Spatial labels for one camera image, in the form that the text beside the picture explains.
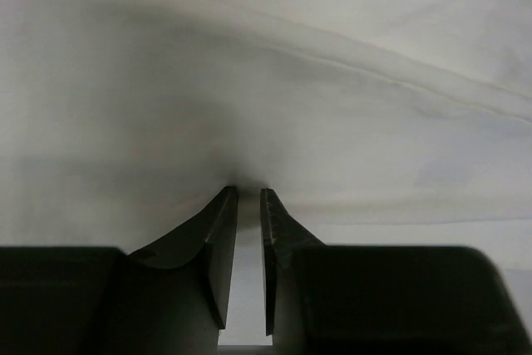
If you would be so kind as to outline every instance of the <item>white fabric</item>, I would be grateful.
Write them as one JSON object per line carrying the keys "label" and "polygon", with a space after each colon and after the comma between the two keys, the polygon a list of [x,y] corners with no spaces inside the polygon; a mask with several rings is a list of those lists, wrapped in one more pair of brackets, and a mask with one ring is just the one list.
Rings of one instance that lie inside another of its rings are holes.
{"label": "white fabric", "polygon": [[[484,250],[530,323],[531,3],[0,0],[0,240],[132,250],[269,185],[327,242]],[[224,344],[267,342],[255,200]]]}

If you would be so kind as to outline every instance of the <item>black plastic part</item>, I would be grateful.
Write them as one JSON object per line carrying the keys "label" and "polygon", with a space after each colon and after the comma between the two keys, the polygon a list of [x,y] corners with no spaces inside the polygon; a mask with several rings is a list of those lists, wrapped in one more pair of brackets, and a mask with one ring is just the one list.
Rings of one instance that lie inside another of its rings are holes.
{"label": "black plastic part", "polygon": [[310,233],[272,190],[263,190],[261,211],[275,353],[531,352],[497,270],[479,251],[302,244]]}
{"label": "black plastic part", "polygon": [[0,353],[216,354],[238,191],[126,256],[109,248],[0,249]]}

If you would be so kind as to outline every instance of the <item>white surface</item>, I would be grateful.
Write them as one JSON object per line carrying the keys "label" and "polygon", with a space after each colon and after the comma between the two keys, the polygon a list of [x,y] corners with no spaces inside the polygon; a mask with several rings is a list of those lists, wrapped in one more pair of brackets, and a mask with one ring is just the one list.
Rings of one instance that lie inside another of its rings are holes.
{"label": "white surface", "polygon": [[[0,0],[0,240],[132,250],[270,185],[328,242],[483,249],[530,321],[530,2]],[[250,206],[222,344],[267,342]]]}

